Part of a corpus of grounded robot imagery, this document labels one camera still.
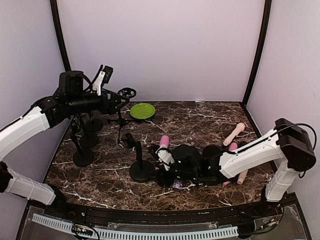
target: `white wall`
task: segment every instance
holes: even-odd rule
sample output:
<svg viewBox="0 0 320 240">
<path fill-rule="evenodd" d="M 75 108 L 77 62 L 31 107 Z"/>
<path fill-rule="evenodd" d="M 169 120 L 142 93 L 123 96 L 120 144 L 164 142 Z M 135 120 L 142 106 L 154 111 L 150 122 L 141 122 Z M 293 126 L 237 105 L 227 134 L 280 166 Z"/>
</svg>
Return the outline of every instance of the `white wall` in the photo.
<svg viewBox="0 0 320 240">
<path fill-rule="evenodd" d="M 261 132 L 278 118 L 312 125 L 320 137 L 320 1 L 274 0 L 248 110 Z M 320 158 L 320 148 L 315 150 Z M 313 239 L 320 239 L 319 159 L 296 192 Z"/>
<path fill-rule="evenodd" d="M 135 101 L 242 101 L 264 0 L 59 1 L 72 69 Z"/>
<path fill-rule="evenodd" d="M 64 72 L 50 1 L 2 0 L 0 7 L 0 128 L 24 114 L 32 103 L 52 95 Z M 44 179 L 66 122 L 35 136 L 4 162 L 37 181 Z M 0 240 L 16 239 L 27 201 L 0 193 Z"/>
</svg>

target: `black base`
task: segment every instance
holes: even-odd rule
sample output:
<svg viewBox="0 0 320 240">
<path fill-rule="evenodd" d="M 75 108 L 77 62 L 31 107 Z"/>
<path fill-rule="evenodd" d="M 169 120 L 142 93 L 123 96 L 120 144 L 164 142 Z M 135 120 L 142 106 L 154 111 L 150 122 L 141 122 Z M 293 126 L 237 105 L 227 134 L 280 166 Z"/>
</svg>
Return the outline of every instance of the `black base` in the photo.
<svg viewBox="0 0 320 240">
<path fill-rule="evenodd" d="M 80 138 L 79 144 L 83 148 L 90 149 L 90 148 L 93 148 L 95 145 L 98 144 L 99 137 L 93 132 L 88 132 L 87 135 L 88 135 L 88 138 L 86 138 L 85 135 L 83 135 Z"/>
<path fill-rule="evenodd" d="M 139 162 L 134 162 L 130 169 L 130 177 L 133 181 L 138 183 L 146 183 L 151 180 L 151 172 L 155 169 L 155 166 L 149 161 L 142 161 L 143 163 L 143 170 L 139 168 Z"/>
<path fill-rule="evenodd" d="M 73 154 L 73 162 L 77 167 L 84 168 L 94 161 L 94 153 L 89 148 L 82 148 L 83 155 L 79 151 Z"/>
<path fill-rule="evenodd" d="M 94 118 L 88 121 L 84 127 L 88 132 L 94 133 L 102 129 L 104 123 L 99 118 Z"/>
</svg>

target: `marble surface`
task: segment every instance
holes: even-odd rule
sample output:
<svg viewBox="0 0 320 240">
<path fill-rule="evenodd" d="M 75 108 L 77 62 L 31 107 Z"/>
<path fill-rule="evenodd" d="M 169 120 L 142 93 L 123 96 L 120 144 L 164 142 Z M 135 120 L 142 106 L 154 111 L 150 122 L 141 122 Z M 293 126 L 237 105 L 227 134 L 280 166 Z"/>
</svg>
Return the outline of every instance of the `marble surface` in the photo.
<svg viewBox="0 0 320 240">
<path fill-rule="evenodd" d="M 123 117 L 130 118 L 130 103 L 122 109 Z M 147 146 L 158 144 L 162 135 L 170 137 L 170 148 L 189 144 L 200 151 L 209 145 L 222 145 L 237 123 L 244 122 L 244 132 L 235 142 L 251 142 L 256 135 L 239 103 L 226 102 L 153 102 L 156 115 L 142 123 L 131 122 L 122 133 L 132 133 L 141 141 L 143 159 L 154 162 Z M 95 158 L 88 167 L 73 164 L 76 151 L 66 134 L 51 164 L 45 183 L 57 186 L 68 202 L 85 206 L 141 211 L 181 211 L 235 206 L 256 202 L 262 188 L 271 180 L 273 170 L 269 163 L 248 171 L 243 185 L 194 186 L 184 183 L 182 190 L 163 188 L 155 182 L 134 182 L 129 167 L 135 162 L 132 149 L 117 144 L 118 125 L 108 123 L 116 115 L 100 115 L 104 126 L 97 132 L 99 143 L 92 148 Z"/>
</svg>

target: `black wire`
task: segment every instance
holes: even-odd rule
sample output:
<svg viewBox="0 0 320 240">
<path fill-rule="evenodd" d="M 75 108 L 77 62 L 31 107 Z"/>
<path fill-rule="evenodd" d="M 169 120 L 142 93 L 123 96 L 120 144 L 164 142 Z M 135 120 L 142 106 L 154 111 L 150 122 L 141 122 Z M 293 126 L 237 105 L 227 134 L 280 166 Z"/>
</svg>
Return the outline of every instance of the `black wire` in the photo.
<svg viewBox="0 0 320 240">
<path fill-rule="evenodd" d="M 92 90 L 93 83 L 90 81 L 90 79 L 84 74 L 81 74 L 81 77 L 89 84 L 89 86 L 83 91 L 86 92 L 88 90 Z"/>
<path fill-rule="evenodd" d="M 82 223 L 77 223 L 77 224 L 74 224 L 74 225 L 80 225 L 80 226 L 86 227 L 87 229 L 93 230 L 93 231 L 95 232 L 98 240 L 100 240 L 100 235 L 99 235 L 98 231 L 95 230 L 93 227 L 84 225 L 84 224 L 82 224 Z M 82 238 L 82 239 L 90 239 L 90 238 L 92 237 L 92 236 L 91 236 L 91 237 L 80 236 L 80 235 L 78 235 L 77 232 L 75 232 L 75 234 L 77 235 L 77 237 L 80 237 L 80 238 Z"/>
<path fill-rule="evenodd" d="M 263 218 L 262 215 L 260 215 L 260 216 L 253 216 L 253 215 L 250 215 L 250 214 L 248 214 L 248 213 L 246 213 L 246 212 L 244 212 L 244 211 L 240 212 L 240 214 L 246 215 L 246 216 L 248 216 L 249 218 L 252 218 L 252 219 L 260 219 L 260 218 Z"/>
<path fill-rule="evenodd" d="M 258 142 L 256 142 L 256 143 L 254 143 L 254 144 L 252 144 L 252 145 L 250 145 L 250 146 L 248 146 L 248 147 L 245 147 L 245 148 L 242 149 L 242 150 L 239 150 L 239 151 L 229 151 L 229 150 L 225 150 L 225 152 L 228 153 L 228 154 L 232 154 L 232 155 L 240 154 L 240 153 L 242 153 L 242 152 L 244 152 L 244 151 L 246 151 L 246 150 L 248 150 L 248 149 L 250 149 L 250 148 L 253 148 L 254 146 L 256 146 L 256 145 L 258 145 L 258 144 L 260 144 L 260 143 L 265 142 L 266 140 L 268 140 L 269 138 L 272 138 L 272 137 L 275 136 L 276 134 L 279 134 L 279 133 L 281 133 L 281 132 L 284 131 L 284 130 L 287 130 L 287 129 L 289 129 L 289 128 L 296 127 L 296 126 L 305 126 L 305 127 L 308 127 L 309 129 L 312 130 L 312 132 L 313 132 L 313 134 L 314 134 L 314 144 L 313 144 L 313 148 L 312 148 L 312 149 L 315 150 L 316 145 L 317 145 L 317 133 L 316 133 L 315 129 L 314 129 L 312 126 L 310 126 L 310 125 L 308 125 L 308 124 L 306 124 L 306 123 L 295 123 L 295 124 L 286 126 L 286 127 L 282 128 L 282 129 L 280 129 L 280 130 L 277 130 L 275 133 L 271 134 L 270 136 L 267 136 L 266 138 L 264 138 L 264 139 L 262 139 L 262 140 L 260 140 L 260 141 L 258 141 Z"/>
<path fill-rule="evenodd" d="M 279 219 L 278 223 L 277 223 L 274 227 L 270 228 L 270 229 L 267 230 L 267 231 L 263 231 L 263 232 L 260 232 L 260 231 L 264 230 L 264 229 L 261 229 L 261 228 L 255 230 L 255 231 L 253 231 L 253 232 L 248 232 L 248 233 L 239 232 L 239 233 L 240 233 L 239 236 L 260 235 L 260 234 L 266 234 L 266 233 L 271 232 L 272 230 L 274 230 L 274 229 L 281 223 L 282 219 L 284 218 L 284 215 L 285 215 L 285 199 L 284 199 L 284 198 L 282 198 L 282 208 L 283 208 L 283 210 L 282 210 L 282 216 L 281 216 L 281 218 Z"/>
<path fill-rule="evenodd" d="M 20 118 L 17 118 L 16 120 L 10 122 L 9 124 L 5 125 L 3 128 L 0 129 L 0 132 L 5 130 L 6 128 L 10 127 L 11 125 L 15 124 L 16 122 L 20 121 Z"/>
<path fill-rule="evenodd" d="M 55 215 L 57 215 L 59 218 L 61 218 L 61 219 L 66 219 L 65 216 L 60 215 L 60 214 L 57 213 L 55 210 L 53 210 L 53 208 L 48 207 L 48 209 L 49 209 L 52 213 L 54 213 Z M 96 229 L 94 229 L 94 228 L 91 227 L 91 226 L 85 225 L 85 224 L 83 224 L 82 222 L 77 221 L 77 217 L 76 217 L 75 215 L 73 215 L 73 216 L 75 217 L 75 220 L 71 220 L 72 222 L 74 222 L 73 224 L 76 223 L 77 225 L 81 225 L 81 226 L 84 226 L 84 227 L 86 227 L 86 228 L 88 228 L 88 229 L 93 230 L 93 231 L 95 232 L 98 240 L 100 240 L 100 235 L 99 235 L 99 233 L 98 233 L 98 231 L 97 231 Z"/>
<path fill-rule="evenodd" d="M 317 133 L 316 133 L 315 129 L 312 126 L 310 126 L 309 124 L 306 124 L 306 123 L 295 123 L 295 124 L 292 124 L 290 126 L 286 126 L 286 127 L 282 128 L 282 129 L 276 131 L 275 133 L 273 133 L 270 137 L 273 137 L 274 135 L 276 135 L 278 133 L 281 133 L 282 131 L 287 130 L 287 129 L 292 128 L 292 127 L 295 127 L 295 126 L 305 126 L 305 127 L 308 127 L 309 129 L 312 130 L 312 132 L 314 134 L 314 144 L 313 144 L 312 149 L 315 150 L 316 145 L 317 145 Z"/>
<path fill-rule="evenodd" d="M 299 178 L 300 178 L 300 179 L 303 179 L 303 178 L 304 178 L 304 176 L 306 175 L 306 172 L 307 172 L 307 171 L 304 171 L 304 172 L 302 173 L 302 175 L 300 175 L 300 174 L 299 174 L 299 175 L 298 175 L 298 176 L 299 176 Z"/>
</svg>

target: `green plate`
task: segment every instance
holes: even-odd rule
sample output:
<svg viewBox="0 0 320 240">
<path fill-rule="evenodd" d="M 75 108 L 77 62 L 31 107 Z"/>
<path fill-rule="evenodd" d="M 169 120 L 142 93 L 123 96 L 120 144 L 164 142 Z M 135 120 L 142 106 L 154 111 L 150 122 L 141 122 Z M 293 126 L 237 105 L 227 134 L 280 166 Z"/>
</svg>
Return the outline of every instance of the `green plate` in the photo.
<svg viewBox="0 0 320 240">
<path fill-rule="evenodd" d="M 138 103 L 130 109 L 130 114 L 135 119 L 148 119 L 155 113 L 155 107 L 149 103 Z"/>
</svg>

